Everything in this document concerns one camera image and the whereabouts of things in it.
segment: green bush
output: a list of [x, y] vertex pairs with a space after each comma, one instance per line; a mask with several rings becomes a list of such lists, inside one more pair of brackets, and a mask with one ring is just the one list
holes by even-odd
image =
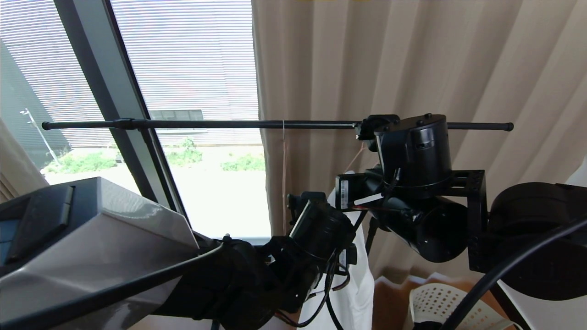
[[116, 166], [116, 158], [102, 151], [88, 154], [62, 154], [58, 158], [59, 164], [51, 161], [45, 169], [50, 173], [84, 173], [96, 172]]
[[265, 156], [263, 154], [252, 155], [248, 153], [234, 161], [222, 163], [221, 167], [223, 171], [264, 171]]
[[204, 155], [201, 151], [196, 149], [194, 142], [191, 139], [185, 139], [181, 145], [173, 150], [166, 152], [167, 162], [174, 166], [190, 166], [202, 161]]

